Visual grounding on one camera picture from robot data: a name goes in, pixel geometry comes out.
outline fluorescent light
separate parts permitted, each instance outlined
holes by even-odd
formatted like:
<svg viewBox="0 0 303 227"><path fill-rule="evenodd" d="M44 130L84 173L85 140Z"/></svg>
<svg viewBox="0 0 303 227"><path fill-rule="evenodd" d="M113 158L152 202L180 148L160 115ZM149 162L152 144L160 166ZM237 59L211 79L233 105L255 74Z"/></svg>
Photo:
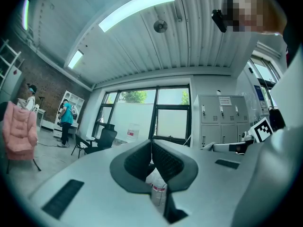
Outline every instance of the fluorescent light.
<svg viewBox="0 0 303 227"><path fill-rule="evenodd" d="M28 5L29 5L29 1L24 0L23 13L22 13L22 26L25 30L27 30Z"/></svg>
<svg viewBox="0 0 303 227"><path fill-rule="evenodd" d="M171 2L174 0L131 0L128 3L122 5L110 15L108 15L105 19L99 23L99 27L106 32L112 26L119 23L123 19L131 16L132 14L139 12L143 9L149 8L151 6L155 6L164 2Z"/></svg>
<svg viewBox="0 0 303 227"><path fill-rule="evenodd" d="M72 57L70 63L68 64L68 67L73 69L74 66L76 65L76 63L78 62L78 60L80 60L80 58L83 56L83 53L79 50L76 51L76 53L74 54L74 56Z"/></svg>

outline locker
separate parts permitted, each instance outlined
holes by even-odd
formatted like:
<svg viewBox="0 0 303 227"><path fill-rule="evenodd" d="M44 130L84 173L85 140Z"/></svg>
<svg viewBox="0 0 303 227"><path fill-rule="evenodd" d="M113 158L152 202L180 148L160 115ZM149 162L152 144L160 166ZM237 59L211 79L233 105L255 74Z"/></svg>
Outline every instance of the locker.
<svg viewBox="0 0 303 227"><path fill-rule="evenodd" d="M237 125L236 124L221 125L221 143L228 144L235 142L238 142Z"/></svg>
<svg viewBox="0 0 303 227"><path fill-rule="evenodd" d="M235 123L236 122L236 111L234 105L222 106L223 115L220 112L220 123Z"/></svg>
<svg viewBox="0 0 303 227"><path fill-rule="evenodd" d="M202 123L219 123L219 99L216 96L200 96Z"/></svg>
<svg viewBox="0 0 303 227"><path fill-rule="evenodd" d="M245 131L248 131L249 129L250 129L250 123L238 123L237 124L238 142L241 142L242 133L245 132Z"/></svg>
<svg viewBox="0 0 303 227"><path fill-rule="evenodd" d="M211 142L221 142L221 128L219 125L202 125L201 143L205 146Z"/></svg>
<svg viewBox="0 0 303 227"><path fill-rule="evenodd" d="M232 106L236 112L236 122L245 123L249 122L248 111L246 107L245 98L243 97L232 97Z"/></svg>

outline brick wall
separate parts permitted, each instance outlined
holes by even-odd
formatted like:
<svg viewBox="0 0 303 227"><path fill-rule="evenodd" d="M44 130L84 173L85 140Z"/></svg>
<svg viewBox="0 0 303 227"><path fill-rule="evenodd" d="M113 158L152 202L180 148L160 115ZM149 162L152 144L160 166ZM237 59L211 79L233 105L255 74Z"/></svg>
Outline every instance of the brick wall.
<svg viewBox="0 0 303 227"><path fill-rule="evenodd" d="M25 80L21 84L17 98L26 99L27 83L36 85L36 103L40 104L39 96L45 97L42 105L42 109L45 110L44 119L54 122L65 91L70 91L85 100L78 119L78 123L80 123L90 92L42 60L13 32L6 32L2 35L2 38L4 40L9 39L9 46L16 52L21 51L21 58L25 59L19 68Z"/></svg>

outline floor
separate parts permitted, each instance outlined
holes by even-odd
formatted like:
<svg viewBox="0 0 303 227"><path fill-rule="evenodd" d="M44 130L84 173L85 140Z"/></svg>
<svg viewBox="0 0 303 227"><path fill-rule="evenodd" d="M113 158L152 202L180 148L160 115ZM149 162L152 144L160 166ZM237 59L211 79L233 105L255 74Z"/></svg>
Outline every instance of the floor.
<svg viewBox="0 0 303 227"><path fill-rule="evenodd" d="M57 138L53 137L53 132L41 129L38 132L38 144L35 148L35 161L41 168L38 171L33 161L10 161L9 174L6 175L7 159L5 157L3 139L0 141L0 166L8 180L14 184L19 192L29 197L41 184L56 173L69 166L78 159L79 149L75 149L75 140L69 137L68 148L56 147ZM151 200L160 213L164 212L166 193L161 196L158 192L152 191Z"/></svg>

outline person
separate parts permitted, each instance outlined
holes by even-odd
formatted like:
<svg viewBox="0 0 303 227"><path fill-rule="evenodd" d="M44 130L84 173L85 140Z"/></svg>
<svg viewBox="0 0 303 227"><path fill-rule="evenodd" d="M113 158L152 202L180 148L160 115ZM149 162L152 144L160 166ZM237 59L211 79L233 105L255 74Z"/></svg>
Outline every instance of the person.
<svg viewBox="0 0 303 227"><path fill-rule="evenodd" d="M33 111L33 109L35 108L35 103L36 103L36 98L35 98L36 92L37 92L37 87L35 85L28 84L27 94L28 94L29 98L27 99L27 101L25 103L20 101L20 105L23 109Z"/></svg>
<svg viewBox="0 0 303 227"><path fill-rule="evenodd" d="M59 143L57 146L67 148L69 147L66 145L66 142L68 141L68 130L73 122L71 105L69 104L67 99L64 99L63 101L63 109L58 118L59 120L61 119L61 124L62 124L62 137L58 141L62 141L62 142Z"/></svg>
<svg viewBox="0 0 303 227"><path fill-rule="evenodd" d="M279 34L288 46L290 65L301 43L302 29L296 9L300 0L223 0L222 13L226 27L233 31Z"/></svg>

